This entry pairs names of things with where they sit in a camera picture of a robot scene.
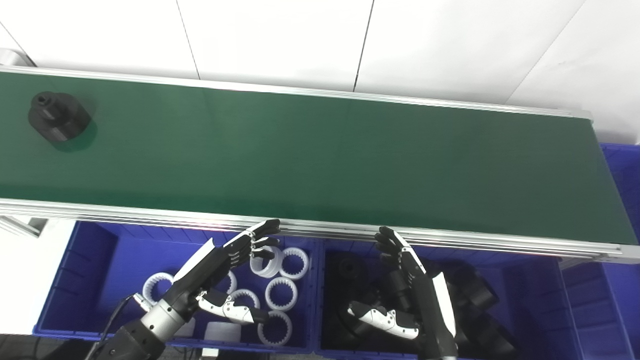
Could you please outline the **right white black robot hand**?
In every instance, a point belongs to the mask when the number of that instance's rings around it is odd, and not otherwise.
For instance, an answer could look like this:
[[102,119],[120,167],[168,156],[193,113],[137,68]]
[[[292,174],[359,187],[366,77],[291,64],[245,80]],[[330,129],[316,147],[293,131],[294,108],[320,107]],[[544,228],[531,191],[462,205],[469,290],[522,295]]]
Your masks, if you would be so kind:
[[352,300],[347,313],[373,328],[412,341],[419,360],[456,360],[457,322],[444,273],[433,262],[423,263],[413,246],[393,228],[375,233],[380,260],[400,271],[408,285],[412,311],[387,309]]

